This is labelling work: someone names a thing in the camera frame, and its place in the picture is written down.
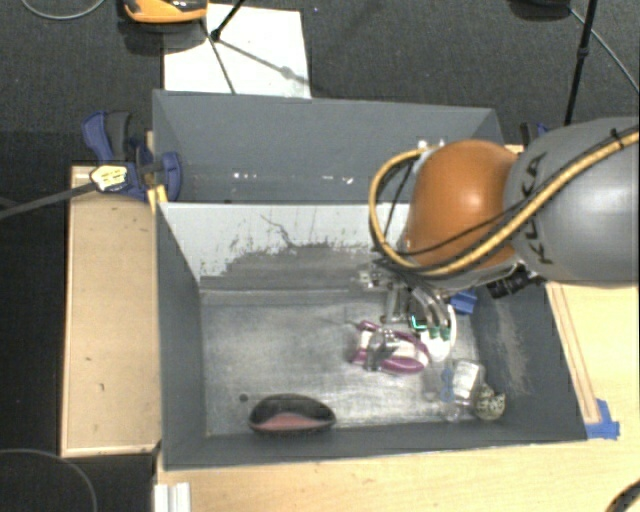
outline blue tape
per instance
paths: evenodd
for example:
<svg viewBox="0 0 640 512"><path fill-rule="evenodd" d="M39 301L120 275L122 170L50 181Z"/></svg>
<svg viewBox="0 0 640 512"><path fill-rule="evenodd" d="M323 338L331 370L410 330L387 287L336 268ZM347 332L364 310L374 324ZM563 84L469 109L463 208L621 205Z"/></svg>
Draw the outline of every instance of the blue tape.
<svg viewBox="0 0 640 512"><path fill-rule="evenodd" d="M473 313L473 308L477 300L478 298L474 290L463 290L451 297L449 303L453 306L453 309L456 310L456 313L470 315Z"/></svg>
<svg viewBox="0 0 640 512"><path fill-rule="evenodd" d="M598 404L602 420L600 423L593 423L591 425L585 424L587 438L617 440L620 436L620 422L613 421L611 419L611 413L609 412L607 402L600 400L599 398L596 398L596 402Z"/></svg>
<svg viewBox="0 0 640 512"><path fill-rule="evenodd" d="M542 123L536 123L536 128L538 128L538 137L541 137L549 131L549 128Z"/></svg>

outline computer mouse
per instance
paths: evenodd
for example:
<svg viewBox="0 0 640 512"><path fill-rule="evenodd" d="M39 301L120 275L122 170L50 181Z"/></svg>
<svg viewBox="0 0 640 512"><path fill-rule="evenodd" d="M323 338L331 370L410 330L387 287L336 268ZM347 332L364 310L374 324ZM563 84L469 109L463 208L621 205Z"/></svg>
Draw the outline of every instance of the computer mouse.
<svg viewBox="0 0 640 512"><path fill-rule="evenodd" d="M331 428L335 422L335 414L322 402L289 393L268 396L249 415L249 426L264 434L318 432Z"/></svg>

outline black floor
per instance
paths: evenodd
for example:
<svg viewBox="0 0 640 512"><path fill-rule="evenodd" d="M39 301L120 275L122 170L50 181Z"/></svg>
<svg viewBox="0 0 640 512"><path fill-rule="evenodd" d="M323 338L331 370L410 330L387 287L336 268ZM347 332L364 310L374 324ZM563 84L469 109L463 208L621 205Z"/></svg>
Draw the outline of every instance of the black floor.
<svg viewBox="0 0 640 512"><path fill-rule="evenodd" d="M123 21L119 2L70 22L37 18L19 0L0 2L0 197L22 202L64 189L72 163L91 158L80 123L96 110L132 112L135 132L151 127L161 41ZM584 15L586 3L572 6ZM574 17L526 21L506 0L248 5L302 11L316 97L493 107L508 142L519 142L521 121L562 124L582 30ZM636 81L639 26L637 0L600 3L594 28ZM637 114L638 95L592 40L575 121ZM55 206L0 223L0 449L57 451L65 215ZM100 510L148 506L149 458L83 467ZM3 511L21 510L9 506L2 502Z"/></svg>

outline black pole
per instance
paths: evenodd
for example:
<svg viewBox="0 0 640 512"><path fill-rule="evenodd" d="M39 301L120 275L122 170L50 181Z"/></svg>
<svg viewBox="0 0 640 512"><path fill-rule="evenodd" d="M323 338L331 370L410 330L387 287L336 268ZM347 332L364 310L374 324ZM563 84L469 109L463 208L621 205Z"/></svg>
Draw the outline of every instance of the black pole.
<svg viewBox="0 0 640 512"><path fill-rule="evenodd" d="M580 47L578 48L578 60L576 61L576 69L573 73L573 83L571 84L567 113L564 117L565 126L569 126L571 124L571 119L573 118L573 109L576 105L578 88L580 87L580 78L582 77L582 67L584 66L584 61L587 58L587 55L589 55L589 38L591 37L591 27L593 26L593 19L596 16L597 5L598 0L589 0L587 14L584 20L584 28L582 29L582 37L580 38Z"/></svg>
<svg viewBox="0 0 640 512"><path fill-rule="evenodd" d="M240 7L242 7L242 4L245 3L245 1L246 0L238 0L236 2L236 4L233 6L233 8L231 9L231 11L229 11L229 14L227 14L227 17L222 20L222 23L220 23L218 28L211 31L211 34L210 34L211 35L211 40L214 43L217 43L218 41L220 41L220 36L222 35L222 30L224 29L224 27L227 26L227 23L229 23L231 21L231 18L233 18L235 16L235 14L238 12L238 9L240 9Z"/></svg>

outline clamp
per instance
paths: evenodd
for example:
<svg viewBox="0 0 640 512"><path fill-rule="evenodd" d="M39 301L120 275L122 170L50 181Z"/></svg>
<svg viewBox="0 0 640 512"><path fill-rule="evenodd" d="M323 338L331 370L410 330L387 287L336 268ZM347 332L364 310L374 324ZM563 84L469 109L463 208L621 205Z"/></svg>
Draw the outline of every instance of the clamp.
<svg viewBox="0 0 640 512"><path fill-rule="evenodd" d="M147 145L128 136L130 117L128 112L100 110L82 122L84 142L94 152L99 164L117 166L114 167L117 170L112 170L109 175L113 183L104 185L104 170L98 176L92 173L92 181L100 192L123 194L143 202L147 200L147 190L154 185L164 185L169 201L177 200L182 184L182 167L178 154L173 151L163 153L160 162L154 164L153 153ZM148 172L150 168L154 170L153 184L147 178L151 174Z"/></svg>

